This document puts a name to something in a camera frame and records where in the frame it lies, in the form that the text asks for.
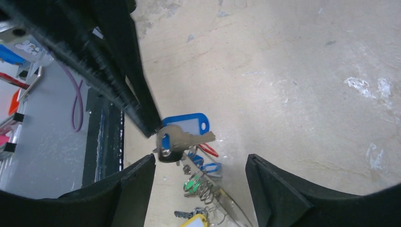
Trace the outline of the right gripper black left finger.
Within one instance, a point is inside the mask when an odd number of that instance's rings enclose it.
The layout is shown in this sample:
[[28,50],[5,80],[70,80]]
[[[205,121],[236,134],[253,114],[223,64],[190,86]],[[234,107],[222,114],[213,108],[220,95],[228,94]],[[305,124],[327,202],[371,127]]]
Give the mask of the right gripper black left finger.
[[57,199],[0,192],[2,227],[142,227],[156,169],[149,154],[120,172]]

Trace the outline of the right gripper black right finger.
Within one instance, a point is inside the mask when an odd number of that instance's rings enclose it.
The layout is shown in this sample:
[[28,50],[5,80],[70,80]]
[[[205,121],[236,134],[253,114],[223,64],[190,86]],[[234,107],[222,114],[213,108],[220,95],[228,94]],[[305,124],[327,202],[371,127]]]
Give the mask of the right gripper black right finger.
[[260,227],[399,227],[400,184],[368,195],[332,190],[249,154],[245,166]]

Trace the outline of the metal keyring holder with keys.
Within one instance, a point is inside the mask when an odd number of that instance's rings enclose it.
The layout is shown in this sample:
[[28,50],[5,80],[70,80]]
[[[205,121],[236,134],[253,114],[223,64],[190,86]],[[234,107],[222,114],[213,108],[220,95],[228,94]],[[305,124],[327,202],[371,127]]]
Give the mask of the metal keyring holder with keys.
[[210,227],[253,227],[244,210],[223,187],[223,165],[216,157],[203,152],[198,145],[184,151],[180,163],[189,181],[200,182],[196,193],[186,193],[185,198],[197,198],[200,207],[192,211],[207,217]]

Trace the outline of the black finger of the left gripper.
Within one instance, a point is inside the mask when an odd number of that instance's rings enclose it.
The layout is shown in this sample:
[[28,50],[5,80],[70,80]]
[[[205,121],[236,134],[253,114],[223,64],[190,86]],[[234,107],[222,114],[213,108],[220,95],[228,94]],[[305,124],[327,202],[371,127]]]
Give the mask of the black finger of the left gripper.
[[136,7],[135,0],[3,0],[0,14],[26,28],[150,137],[162,123],[142,67],[131,17]]

